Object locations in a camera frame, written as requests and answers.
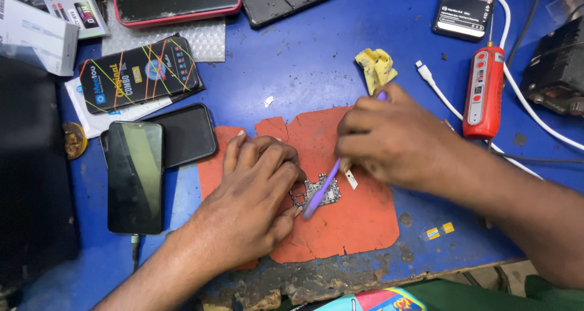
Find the red soldering iron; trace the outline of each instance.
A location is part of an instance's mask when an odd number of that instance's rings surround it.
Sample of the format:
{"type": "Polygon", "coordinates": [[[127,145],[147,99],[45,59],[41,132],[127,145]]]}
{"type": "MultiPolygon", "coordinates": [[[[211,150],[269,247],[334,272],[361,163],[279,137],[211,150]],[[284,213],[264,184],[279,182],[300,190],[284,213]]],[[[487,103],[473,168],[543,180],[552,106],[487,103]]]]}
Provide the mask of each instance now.
{"type": "Polygon", "coordinates": [[[463,134],[467,139],[491,140],[499,130],[505,51],[493,46],[492,36],[491,18],[489,42],[472,56],[463,119],[463,134]]]}

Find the blue workbench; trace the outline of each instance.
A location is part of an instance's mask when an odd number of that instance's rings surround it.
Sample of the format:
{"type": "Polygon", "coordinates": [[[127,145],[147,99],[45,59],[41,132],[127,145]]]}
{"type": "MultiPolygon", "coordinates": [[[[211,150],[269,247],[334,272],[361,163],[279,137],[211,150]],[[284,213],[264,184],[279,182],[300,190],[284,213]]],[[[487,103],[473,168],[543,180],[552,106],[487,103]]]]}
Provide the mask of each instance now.
{"type": "MultiPolygon", "coordinates": [[[[447,98],[462,110],[466,95],[471,55],[484,44],[462,42],[432,33],[430,24],[438,0],[330,0],[267,28],[254,31],[243,12],[228,18],[226,61],[197,64],[207,90],[173,104],[166,112],[187,104],[203,102],[215,125],[243,126],[255,134],[253,125],[261,119],[282,116],[292,120],[298,113],[353,104],[366,95],[361,69],[353,59],[365,48],[382,48],[394,60],[401,84],[422,106],[439,119],[448,119],[460,132],[460,121],[451,114],[423,81],[415,68],[422,60],[447,98]],[[448,61],[441,59],[447,54],[448,61]],[[268,108],[264,100],[274,96],[268,108]]],[[[507,0],[512,10],[512,26],[506,50],[521,30],[533,0],[507,0]]],[[[511,72],[521,81],[536,41],[552,31],[541,0],[532,27],[513,62],[511,72]]],[[[504,23],[496,6],[494,40],[498,43],[504,23]]],[[[100,56],[100,41],[82,41],[77,61],[100,56]]],[[[77,122],[77,115],[61,86],[60,109],[63,121],[77,122]]],[[[580,143],[584,142],[582,119],[560,117],[536,107],[536,112],[552,128],[580,143]]],[[[580,152],[552,138],[529,117],[507,87],[503,93],[502,127],[495,143],[507,153],[529,157],[582,157],[580,152]],[[517,133],[527,137],[523,146],[513,143],[517,133]]],[[[542,177],[584,192],[581,165],[525,163],[542,177]]],[[[126,279],[131,271],[128,236],[108,232],[106,226],[107,173],[97,139],[91,139],[85,153],[71,162],[81,254],[48,271],[25,289],[19,310],[86,310],[126,279]]],[[[375,282],[391,285],[408,278],[508,262],[523,253],[497,229],[478,225],[477,217],[447,201],[403,189],[394,193],[398,217],[411,215],[409,226],[399,224],[398,243],[386,250],[338,256],[312,261],[315,271],[337,264],[340,277],[355,273],[352,284],[375,282]],[[455,231],[434,240],[421,239],[426,230],[452,222],[455,231]]],[[[164,241],[165,234],[182,225],[201,202],[195,164],[166,172],[164,232],[143,241],[143,262],[164,241]]],[[[255,282],[273,264],[262,260],[256,270],[237,276],[225,274],[205,287],[205,294],[219,298],[222,290],[233,289],[235,277],[255,282]]]]}

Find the bubble wrap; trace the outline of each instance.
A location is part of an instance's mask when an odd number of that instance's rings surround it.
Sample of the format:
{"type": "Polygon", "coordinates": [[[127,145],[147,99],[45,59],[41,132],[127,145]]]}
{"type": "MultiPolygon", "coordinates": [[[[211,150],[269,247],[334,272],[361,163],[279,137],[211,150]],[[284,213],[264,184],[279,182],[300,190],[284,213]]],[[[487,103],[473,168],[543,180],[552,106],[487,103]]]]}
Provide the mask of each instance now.
{"type": "Polygon", "coordinates": [[[178,32],[189,41],[195,62],[225,61],[225,17],[129,29],[117,21],[113,1],[108,0],[107,28],[110,36],[102,40],[102,56],[154,43],[178,32]]]}

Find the black power supply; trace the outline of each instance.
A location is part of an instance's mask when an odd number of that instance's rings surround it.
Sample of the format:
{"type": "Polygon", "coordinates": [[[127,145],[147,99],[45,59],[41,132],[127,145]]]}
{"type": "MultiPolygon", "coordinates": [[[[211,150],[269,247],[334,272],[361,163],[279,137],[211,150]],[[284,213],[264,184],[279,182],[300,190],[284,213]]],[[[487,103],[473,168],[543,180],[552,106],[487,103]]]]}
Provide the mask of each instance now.
{"type": "Polygon", "coordinates": [[[584,17],[539,40],[521,91],[556,113],[584,115],[584,17]]]}

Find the purple toothbrush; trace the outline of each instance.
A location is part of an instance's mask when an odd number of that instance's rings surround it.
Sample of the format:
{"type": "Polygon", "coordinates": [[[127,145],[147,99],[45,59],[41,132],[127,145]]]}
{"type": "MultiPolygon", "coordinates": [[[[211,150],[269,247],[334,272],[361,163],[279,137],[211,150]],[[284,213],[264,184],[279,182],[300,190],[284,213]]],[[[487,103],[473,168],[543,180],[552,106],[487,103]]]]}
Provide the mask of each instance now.
{"type": "MultiPolygon", "coordinates": [[[[387,92],[381,91],[377,95],[377,99],[378,100],[387,101],[387,92]]],[[[340,158],[336,160],[335,165],[332,167],[331,173],[326,178],[325,184],[322,185],[322,188],[320,188],[312,196],[312,199],[310,200],[310,202],[308,202],[308,206],[306,206],[306,208],[304,209],[304,212],[302,214],[302,217],[305,220],[308,220],[308,219],[312,218],[312,215],[314,214],[314,211],[317,210],[318,205],[325,198],[325,192],[328,189],[328,186],[331,185],[331,182],[334,179],[336,173],[339,172],[339,163],[340,163],[340,158]]]]}

